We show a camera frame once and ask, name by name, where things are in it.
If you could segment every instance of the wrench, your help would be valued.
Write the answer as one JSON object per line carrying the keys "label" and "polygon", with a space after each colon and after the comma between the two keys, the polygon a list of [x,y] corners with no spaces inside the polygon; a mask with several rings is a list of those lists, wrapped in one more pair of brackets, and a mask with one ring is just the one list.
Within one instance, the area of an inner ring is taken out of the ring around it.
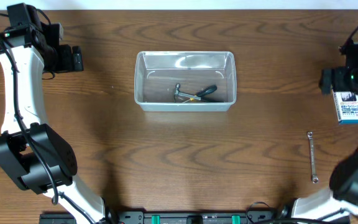
{"label": "wrench", "polygon": [[316,164],[314,163],[314,144],[313,144],[313,132],[308,131],[308,139],[310,145],[310,165],[311,165],[311,181],[314,184],[318,183],[316,174]]}

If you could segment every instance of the screwdriver handle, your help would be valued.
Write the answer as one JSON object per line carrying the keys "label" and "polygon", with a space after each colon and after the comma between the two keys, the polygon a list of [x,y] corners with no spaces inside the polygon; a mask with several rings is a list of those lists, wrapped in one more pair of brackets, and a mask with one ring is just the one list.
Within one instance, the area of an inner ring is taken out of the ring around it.
{"label": "screwdriver handle", "polygon": [[200,101],[204,103],[223,103],[222,101],[213,100],[205,97],[201,97]]}
{"label": "screwdriver handle", "polygon": [[211,86],[205,88],[205,90],[199,91],[198,93],[196,93],[196,96],[202,97],[202,96],[205,96],[205,95],[215,92],[217,89],[218,89],[218,87],[216,85],[211,85]]}

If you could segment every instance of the plastic bin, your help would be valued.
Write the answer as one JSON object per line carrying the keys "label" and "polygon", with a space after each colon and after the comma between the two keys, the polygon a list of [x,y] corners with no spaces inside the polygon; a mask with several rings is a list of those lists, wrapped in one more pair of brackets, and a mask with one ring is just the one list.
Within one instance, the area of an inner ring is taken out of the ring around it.
{"label": "plastic bin", "polygon": [[[203,103],[176,97],[175,86],[191,95],[216,85]],[[139,52],[135,66],[135,101],[144,111],[227,111],[236,102],[236,66],[231,52]]]}

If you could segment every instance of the wooden table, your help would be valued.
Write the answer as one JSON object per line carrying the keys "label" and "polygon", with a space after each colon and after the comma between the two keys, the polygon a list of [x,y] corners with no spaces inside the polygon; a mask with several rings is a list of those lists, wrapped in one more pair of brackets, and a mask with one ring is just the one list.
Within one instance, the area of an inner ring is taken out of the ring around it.
{"label": "wooden table", "polygon": [[[49,123],[73,147],[78,174],[114,208],[245,210],[277,207],[328,186],[352,153],[358,125],[338,125],[322,68],[358,11],[49,11],[85,71],[44,81]],[[0,31],[9,25],[0,17]],[[226,113],[145,113],[134,101],[142,50],[231,51],[237,102]],[[4,79],[0,65],[0,128]],[[319,184],[310,181],[314,131]],[[0,223],[38,223],[63,211],[19,190],[0,168]]]}

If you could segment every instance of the box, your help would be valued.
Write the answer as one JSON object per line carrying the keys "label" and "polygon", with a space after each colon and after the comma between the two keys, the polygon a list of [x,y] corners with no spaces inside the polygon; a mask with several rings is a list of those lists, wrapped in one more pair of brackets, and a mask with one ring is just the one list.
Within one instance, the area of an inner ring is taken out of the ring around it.
{"label": "box", "polygon": [[[206,96],[220,103],[175,97],[175,86],[195,95],[216,85]],[[135,66],[135,102],[144,111],[227,111],[236,102],[236,66],[231,52],[139,52]]]}
{"label": "box", "polygon": [[333,91],[339,124],[358,124],[358,95]]}

